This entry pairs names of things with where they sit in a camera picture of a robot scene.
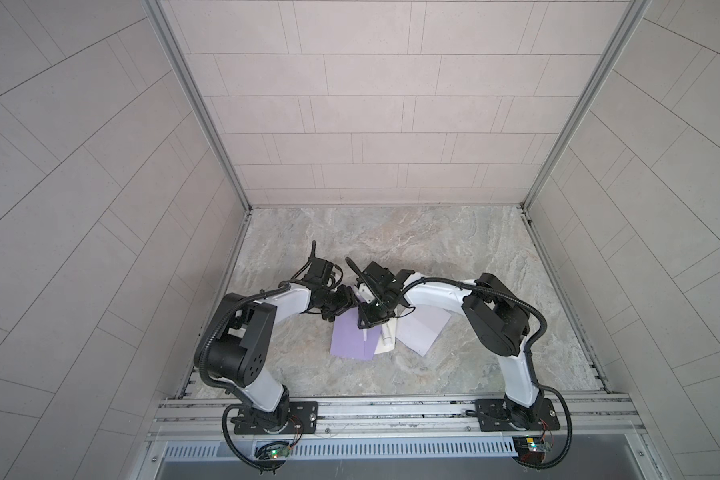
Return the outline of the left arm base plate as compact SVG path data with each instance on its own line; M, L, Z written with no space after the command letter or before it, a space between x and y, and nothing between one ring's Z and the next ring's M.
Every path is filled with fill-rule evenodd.
M229 422L236 435L314 434L318 408L316 401L290 401L273 412L243 407Z

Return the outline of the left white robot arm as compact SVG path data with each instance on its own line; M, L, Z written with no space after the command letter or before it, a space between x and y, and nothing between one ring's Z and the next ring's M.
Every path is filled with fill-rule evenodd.
M193 358L201 381L238 398L243 412L266 430L289 421L288 389L265 368L275 324L307 312L332 322L358 305L333 269L333 263L312 258L275 289L226 294L201 336Z

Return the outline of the white glue stick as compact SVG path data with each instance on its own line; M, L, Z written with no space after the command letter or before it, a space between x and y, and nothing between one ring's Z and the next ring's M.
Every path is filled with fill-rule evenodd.
M380 306L364 303L358 307L357 326L361 330L383 325L393 318L395 312Z

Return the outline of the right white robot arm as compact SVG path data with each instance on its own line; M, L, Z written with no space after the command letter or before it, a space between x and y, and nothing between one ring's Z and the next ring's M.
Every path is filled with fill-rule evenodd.
M359 305L358 327L369 329L410 311L435 307L467 318L480 343L499 359L504 378L504 412L518 429L540 422L544 400L532 363L532 345L546 332L543 315L518 299L495 275L484 273L476 280L457 281L423 276L413 270L394 275L376 262L361 270L346 260L358 276L365 299Z

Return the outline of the purple envelope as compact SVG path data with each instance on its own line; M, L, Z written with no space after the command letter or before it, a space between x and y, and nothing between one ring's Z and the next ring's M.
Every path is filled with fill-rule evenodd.
M369 361L376 352L381 327L358 327L359 309L354 307L338 316L333 322L330 355L343 359Z

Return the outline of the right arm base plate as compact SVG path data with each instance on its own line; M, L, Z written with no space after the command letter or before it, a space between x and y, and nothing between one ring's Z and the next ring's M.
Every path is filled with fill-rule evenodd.
M474 416L482 432L557 431L565 417L548 398L539 398L531 407L507 399L478 399Z

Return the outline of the cream envelope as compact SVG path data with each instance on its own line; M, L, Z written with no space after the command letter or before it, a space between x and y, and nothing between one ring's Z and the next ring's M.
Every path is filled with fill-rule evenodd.
M367 286L365 286L364 284L360 284L358 286L358 292L360 297L366 303L373 302L372 293ZM374 352L375 355L390 352L395 348L397 322L398 320L396 318L391 318L386 323L380 326L380 336L378 338L376 350Z

